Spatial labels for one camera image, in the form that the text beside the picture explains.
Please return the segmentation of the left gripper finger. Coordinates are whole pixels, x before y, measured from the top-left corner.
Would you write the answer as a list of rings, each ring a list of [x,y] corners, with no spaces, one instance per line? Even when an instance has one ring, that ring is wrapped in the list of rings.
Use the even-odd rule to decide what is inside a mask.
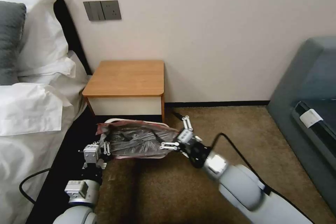
[[[111,153],[110,150],[110,143],[104,141],[101,145],[101,154],[100,157],[105,161],[105,162],[109,162],[113,159],[113,155]]]
[[[99,144],[96,142],[88,144],[83,150],[78,150],[78,153],[99,153]]]

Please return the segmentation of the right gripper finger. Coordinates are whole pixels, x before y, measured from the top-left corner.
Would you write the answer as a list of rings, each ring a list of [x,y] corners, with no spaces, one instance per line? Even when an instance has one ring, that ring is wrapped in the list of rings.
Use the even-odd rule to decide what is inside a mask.
[[[171,151],[179,151],[180,144],[178,142],[165,142],[163,141],[157,134],[154,134],[157,142],[160,143],[159,149],[161,150],[171,150]]]
[[[190,121],[190,117],[188,115],[181,115],[180,113],[177,113],[175,111],[172,112],[172,114],[178,118],[180,121],[183,122],[183,126],[184,126],[184,129],[187,129],[187,130],[190,130],[190,131],[193,131],[193,127],[192,127],[192,124],[191,124],[191,121]]]

